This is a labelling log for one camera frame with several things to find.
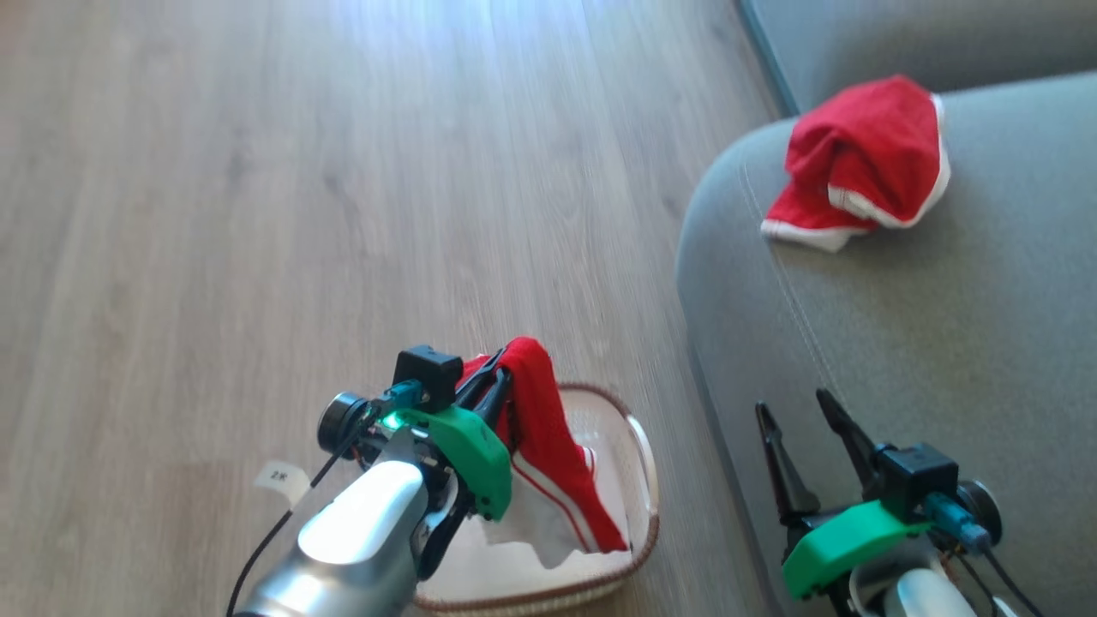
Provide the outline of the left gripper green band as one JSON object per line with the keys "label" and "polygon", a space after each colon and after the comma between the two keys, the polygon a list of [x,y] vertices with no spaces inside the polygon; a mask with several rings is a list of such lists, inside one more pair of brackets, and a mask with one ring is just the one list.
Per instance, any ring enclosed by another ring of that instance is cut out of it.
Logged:
{"label": "left gripper green band", "polygon": [[513,388],[509,368],[497,368],[506,347],[486,356],[456,390],[456,404],[438,413],[415,410],[420,388],[391,388],[378,399],[342,392],[319,420],[317,441],[323,452],[364,464],[371,438],[391,439],[408,427],[423,433],[471,495],[471,508],[483,519],[501,521],[511,503],[511,462],[508,446],[496,433]]}

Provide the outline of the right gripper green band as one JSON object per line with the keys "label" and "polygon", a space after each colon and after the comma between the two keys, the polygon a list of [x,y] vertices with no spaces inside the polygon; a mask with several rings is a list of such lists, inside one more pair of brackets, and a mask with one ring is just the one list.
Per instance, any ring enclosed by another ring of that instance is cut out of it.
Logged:
{"label": "right gripper green band", "polygon": [[[815,399],[832,431],[842,439],[861,493],[878,494],[875,444],[830,390],[816,390]],[[952,494],[929,493],[902,516],[881,500],[823,514],[818,496],[788,453],[769,406],[757,402],[755,415],[776,511],[781,524],[792,525],[781,577],[795,601],[882,602],[909,571],[949,577],[947,556],[985,556],[1000,543],[998,502],[971,480],[960,481]]]}

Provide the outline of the red jersey thin white stripes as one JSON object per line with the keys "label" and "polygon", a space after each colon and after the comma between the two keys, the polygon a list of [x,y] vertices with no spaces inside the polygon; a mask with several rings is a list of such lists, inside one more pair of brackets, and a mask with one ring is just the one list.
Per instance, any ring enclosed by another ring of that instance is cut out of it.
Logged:
{"label": "red jersey thin white stripes", "polygon": [[511,503],[501,521],[483,521],[483,538],[528,548],[538,565],[556,569],[567,558],[627,551],[626,536],[596,487],[598,459],[572,437],[553,361],[542,344],[518,337],[496,356],[464,363],[459,383],[504,368],[511,378],[496,433],[510,452]]}

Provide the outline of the red garment thick white trim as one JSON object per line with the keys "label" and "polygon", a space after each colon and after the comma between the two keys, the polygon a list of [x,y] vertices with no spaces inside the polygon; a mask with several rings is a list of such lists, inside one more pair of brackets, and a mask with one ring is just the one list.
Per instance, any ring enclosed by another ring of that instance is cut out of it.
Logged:
{"label": "red garment thick white trim", "polygon": [[945,101],[906,75],[846,87],[794,123],[788,184],[764,216],[771,242],[826,253],[916,226],[951,179]]}

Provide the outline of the grey fabric sofa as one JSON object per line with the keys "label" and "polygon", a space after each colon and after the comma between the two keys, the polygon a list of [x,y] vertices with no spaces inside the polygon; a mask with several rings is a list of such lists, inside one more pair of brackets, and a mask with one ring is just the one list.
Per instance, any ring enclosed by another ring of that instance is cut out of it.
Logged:
{"label": "grey fabric sofa", "polygon": [[824,506],[860,485],[814,392],[874,439],[932,444],[998,500],[995,554],[1047,617],[1097,617],[1097,0],[740,0],[791,113],[908,75],[945,102],[953,175],[911,231],[828,255],[764,240],[791,117],[698,186],[675,281],[761,587],[788,596],[755,403]]}

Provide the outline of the white laundry basket brown rim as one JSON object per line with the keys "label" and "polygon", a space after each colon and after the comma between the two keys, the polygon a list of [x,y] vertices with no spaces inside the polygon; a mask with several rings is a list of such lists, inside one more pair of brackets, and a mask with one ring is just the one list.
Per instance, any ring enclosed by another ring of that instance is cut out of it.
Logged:
{"label": "white laundry basket brown rim", "polygon": [[626,551],[575,550],[548,569],[525,542],[493,543],[496,524],[474,517],[462,524],[436,576],[418,585],[416,607],[434,617],[541,617],[614,594],[651,557],[661,493],[638,419],[592,384],[561,384],[559,397],[572,437],[593,452],[596,487]]}

